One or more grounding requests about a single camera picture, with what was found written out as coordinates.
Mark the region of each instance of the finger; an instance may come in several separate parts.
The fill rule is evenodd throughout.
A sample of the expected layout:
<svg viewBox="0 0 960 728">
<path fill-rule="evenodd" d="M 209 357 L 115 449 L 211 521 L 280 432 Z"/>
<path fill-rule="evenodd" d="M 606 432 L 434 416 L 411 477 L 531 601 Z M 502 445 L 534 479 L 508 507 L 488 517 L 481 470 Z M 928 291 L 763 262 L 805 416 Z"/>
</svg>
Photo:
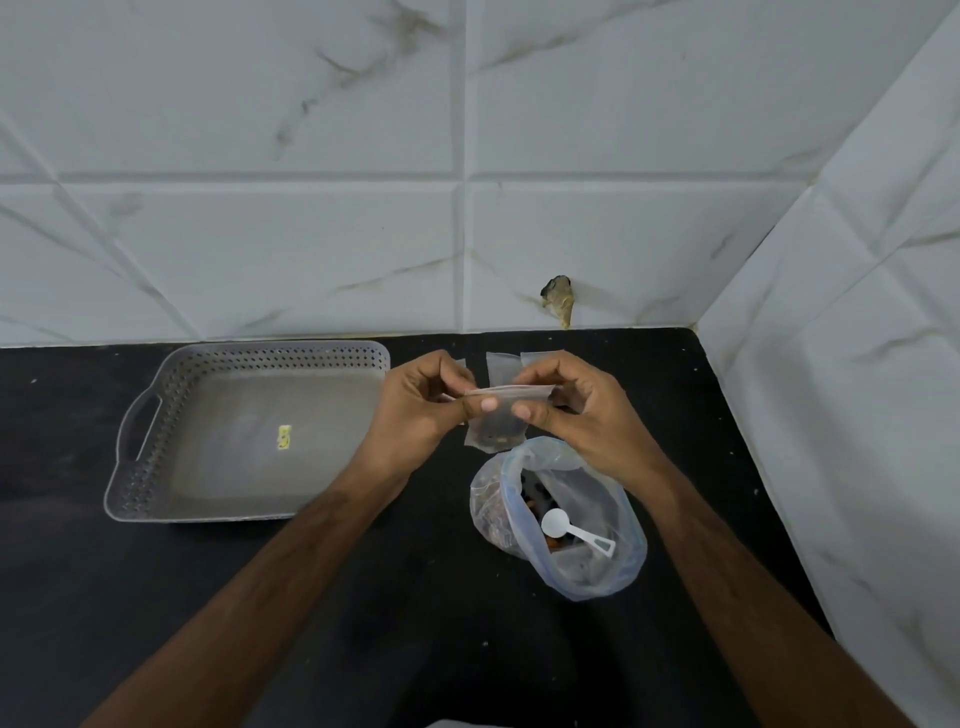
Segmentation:
<svg viewBox="0 0 960 728">
<path fill-rule="evenodd" d="M 428 389 L 427 382 L 435 378 L 440 379 L 451 392 L 458 395 L 476 389 L 473 374 L 466 367 L 457 364 L 453 357 L 442 349 L 419 356 L 404 364 L 403 368 L 408 370 L 409 377 L 424 393 Z"/>
<path fill-rule="evenodd" d="M 557 378 L 579 384 L 589 381 L 596 372 L 579 356 L 570 352 L 553 352 L 526 367 L 514 377 L 514 384 L 556 384 Z"/>
<path fill-rule="evenodd" d="M 542 430 L 566 440 L 573 435 L 579 415 L 568 415 L 545 401 L 522 400 L 515 402 L 511 411 L 523 422 L 536 425 Z"/>
<path fill-rule="evenodd" d="M 448 353 L 444 352 L 444 354 L 446 356 L 442 357 L 440 362 L 440 379 L 446 385 L 446 388 L 461 395 L 471 389 L 476 389 L 477 381 L 473 378 L 473 372 Z"/>
<path fill-rule="evenodd" d="M 583 412 L 586 405 L 584 396 L 577 391 L 573 382 L 569 381 L 564 382 L 554 390 L 553 394 L 550 395 L 550 401 L 555 407 L 566 405 L 576 412 Z"/>
<path fill-rule="evenodd" d="M 460 397 L 458 400 L 443 404 L 431 404 L 430 413 L 440 424 L 441 431 L 447 432 L 468 420 L 493 412 L 499 406 L 496 397 Z"/>
</svg>

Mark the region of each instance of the right hand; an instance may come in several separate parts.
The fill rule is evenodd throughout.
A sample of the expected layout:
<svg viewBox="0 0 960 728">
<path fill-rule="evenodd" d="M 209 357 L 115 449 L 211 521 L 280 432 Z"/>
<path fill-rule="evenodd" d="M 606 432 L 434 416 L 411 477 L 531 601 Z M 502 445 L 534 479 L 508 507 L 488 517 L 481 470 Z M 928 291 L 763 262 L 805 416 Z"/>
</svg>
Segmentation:
<svg viewBox="0 0 960 728">
<path fill-rule="evenodd" d="M 662 467 L 666 456 L 640 421 L 627 393 L 611 375 L 569 352 L 554 352 L 526 367 L 514 384 L 559 384 L 559 394 L 580 414 L 545 401 L 518 401 L 524 422 L 566 440 L 596 470 L 630 489 Z"/>
</svg>

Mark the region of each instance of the tray handle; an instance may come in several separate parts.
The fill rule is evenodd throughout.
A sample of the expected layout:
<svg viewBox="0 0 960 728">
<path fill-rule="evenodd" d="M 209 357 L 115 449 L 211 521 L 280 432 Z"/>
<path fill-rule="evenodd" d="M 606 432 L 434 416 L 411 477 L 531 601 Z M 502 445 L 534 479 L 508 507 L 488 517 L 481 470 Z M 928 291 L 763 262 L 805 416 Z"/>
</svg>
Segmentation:
<svg viewBox="0 0 960 728">
<path fill-rule="evenodd" d="M 156 412 L 154 412 L 154 417 L 150 420 L 150 426 L 147 427 L 146 431 L 143 433 L 143 442 L 140 443 L 140 449 L 136 453 L 136 457 L 130 459 L 127 453 L 130 451 L 130 438 L 133 430 L 133 423 L 136 422 L 137 415 L 140 414 L 141 410 L 147 406 L 147 403 L 156 397 L 157 405 Z M 123 420 L 120 423 L 120 431 L 117 432 L 117 465 L 120 463 L 135 463 L 140 459 L 140 455 L 143 454 L 143 446 L 147 442 L 147 438 L 150 436 L 150 431 L 154 428 L 154 422 L 156 422 L 156 416 L 160 413 L 160 406 L 163 404 L 163 398 L 156 391 L 153 384 L 143 390 L 131 405 L 127 408 L 127 412 L 123 416 Z"/>
</svg>

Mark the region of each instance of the black surface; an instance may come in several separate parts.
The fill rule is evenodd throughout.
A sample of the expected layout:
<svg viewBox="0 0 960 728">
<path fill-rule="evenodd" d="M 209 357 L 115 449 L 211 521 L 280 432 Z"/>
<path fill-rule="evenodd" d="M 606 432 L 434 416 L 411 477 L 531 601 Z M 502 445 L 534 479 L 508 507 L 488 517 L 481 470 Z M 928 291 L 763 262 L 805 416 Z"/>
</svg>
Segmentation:
<svg viewBox="0 0 960 728">
<path fill-rule="evenodd" d="M 663 449 L 826 628 L 687 329 L 382 339 L 394 364 L 446 348 L 569 349 L 614 374 Z M 118 523 L 116 431 L 169 345 L 0 351 L 0 725 L 75 725 L 226 583 L 276 522 Z M 751 725 L 650 518 L 623 592 L 573 604 L 473 528 L 488 457 L 447 436 L 373 524 L 252 713 L 253 726 Z"/>
</svg>

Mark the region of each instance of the forearm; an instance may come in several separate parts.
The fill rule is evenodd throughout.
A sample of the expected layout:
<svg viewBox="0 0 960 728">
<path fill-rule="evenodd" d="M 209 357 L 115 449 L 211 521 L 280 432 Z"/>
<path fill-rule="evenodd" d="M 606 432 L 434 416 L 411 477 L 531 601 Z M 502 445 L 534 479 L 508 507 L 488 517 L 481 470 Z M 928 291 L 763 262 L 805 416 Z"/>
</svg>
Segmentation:
<svg viewBox="0 0 960 728">
<path fill-rule="evenodd" d="M 628 490 L 653 516 L 687 591 L 761 723 L 911 725 L 666 458 Z"/>
<path fill-rule="evenodd" d="M 84 726 L 231 726 L 270 680 L 350 549 L 389 501 L 351 466 L 288 523 Z"/>
</svg>

